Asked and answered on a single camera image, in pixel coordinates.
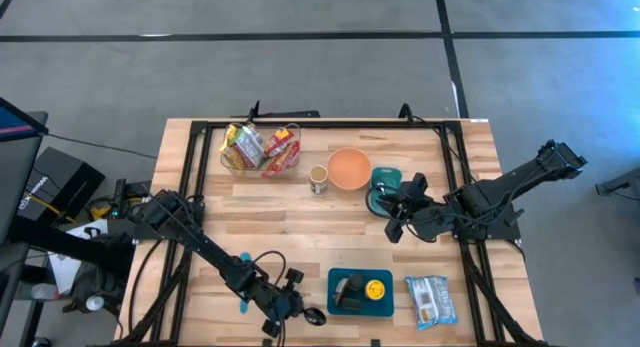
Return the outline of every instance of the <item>black equipment box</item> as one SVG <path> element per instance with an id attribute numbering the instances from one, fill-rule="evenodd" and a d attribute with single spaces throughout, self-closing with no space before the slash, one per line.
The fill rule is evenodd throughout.
<path id="1" fill-rule="evenodd" d="M 36 159 L 25 190 L 47 202 L 66 216 L 76 217 L 89 201 L 104 175 L 85 162 L 47 147 Z M 58 216 L 25 194 L 18 215 L 50 226 Z"/>

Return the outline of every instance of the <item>gray carpet floor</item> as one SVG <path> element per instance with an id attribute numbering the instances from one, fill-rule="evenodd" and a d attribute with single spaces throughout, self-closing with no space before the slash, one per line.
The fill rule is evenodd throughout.
<path id="1" fill-rule="evenodd" d="M 446 0 L 454 32 L 640 29 L 640 0 Z M 438 31 L 435 0 L 13 0 L 0 35 L 342 30 Z M 488 118 L 505 170 L 549 138 L 589 164 L 570 183 L 517 201 L 526 266 L 545 338 L 637 346 L 640 208 L 595 183 L 640 167 L 640 39 L 456 40 L 469 114 Z M 155 154 L 170 117 L 317 109 L 325 117 L 457 117 L 439 39 L 0 43 L 0 96 L 49 112 L 53 133 Z M 106 176 L 150 179 L 154 162 L 46 138 Z M 14 303 L 0 346 L 15 346 Z M 107 343 L 115 320 L 45 308 L 56 346 Z"/>

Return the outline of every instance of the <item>yellow cable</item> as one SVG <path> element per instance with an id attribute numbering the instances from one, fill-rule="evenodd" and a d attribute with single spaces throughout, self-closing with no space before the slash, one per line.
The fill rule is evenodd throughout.
<path id="1" fill-rule="evenodd" d="M 48 204 L 47 202 L 45 202 L 45 201 L 41 200 L 40 198 L 38 198 L 38 197 L 34 196 L 34 195 L 33 195 L 33 194 L 31 194 L 31 193 L 26 193 L 26 192 L 25 192 L 25 194 L 27 194 L 27 195 L 31 196 L 31 199 L 32 199 L 32 200 L 34 200 L 34 201 L 36 201 L 37 203 L 40 203 L 41 205 L 43 205 L 43 206 L 47 207 L 49 210 L 51 210 L 51 211 L 52 211 L 53 213 L 55 213 L 56 215 L 60 215 L 60 211 L 58 211 L 58 210 L 57 210 L 55 207 L 53 207 L 52 205 Z M 66 218 L 66 219 L 67 219 L 67 221 L 69 221 L 69 222 L 71 222 L 71 223 L 76 223 L 76 221 L 75 221 L 73 218 L 69 217 L 69 216 L 64 216 L 64 218 Z"/>

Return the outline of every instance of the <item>teal object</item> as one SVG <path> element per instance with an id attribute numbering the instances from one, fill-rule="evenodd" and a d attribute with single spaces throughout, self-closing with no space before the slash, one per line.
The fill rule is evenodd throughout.
<path id="1" fill-rule="evenodd" d="M 369 194 L 369 205 L 371 209 L 373 209 L 378 214 L 382 214 L 388 216 L 389 213 L 382 209 L 382 207 L 378 206 L 376 201 L 383 194 L 382 191 L 377 189 L 376 187 L 381 184 L 384 186 L 388 186 L 393 188 L 393 190 L 389 189 L 385 190 L 385 194 L 393 194 L 397 188 L 400 188 L 400 182 L 402 182 L 402 172 L 397 168 L 391 167 L 376 167 L 373 169 L 371 173 L 371 182 L 370 187 L 374 190 Z"/>
<path id="2" fill-rule="evenodd" d="M 343 278 L 348 278 L 352 273 L 359 272 L 364 276 L 365 285 L 372 279 L 377 279 L 384 284 L 384 297 L 379 301 L 372 301 L 364 296 L 364 288 L 359 291 L 347 291 L 345 297 L 362 300 L 362 309 L 359 311 L 347 310 L 336 306 L 333 302 L 333 292 Z M 388 270 L 332 268 L 329 270 L 329 291 L 327 293 L 327 311 L 333 315 L 351 316 L 393 316 L 393 275 Z"/>
<path id="3" fill-rule="evenodd" d="M 251 261 L 251 255 L 249 254 L 249 252 L 242 252 L 242 254 L 240 255 L 240 259 L 243 261 Z M 240 300 L 240 312 L 242 314 L 245 314 L 248 310 L 249 304 L 245 301 Z"/>

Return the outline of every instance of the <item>blue and white package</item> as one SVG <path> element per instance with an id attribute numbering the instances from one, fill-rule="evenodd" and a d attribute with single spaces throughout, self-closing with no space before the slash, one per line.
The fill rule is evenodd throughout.
<path id="1" fill-rule="evenodd" d="M 458 323 L 458 315 L 449 296 L 447 277 L 406 277 L 405 281 L 416 306 L 419 331 L 438 323 Z"/>

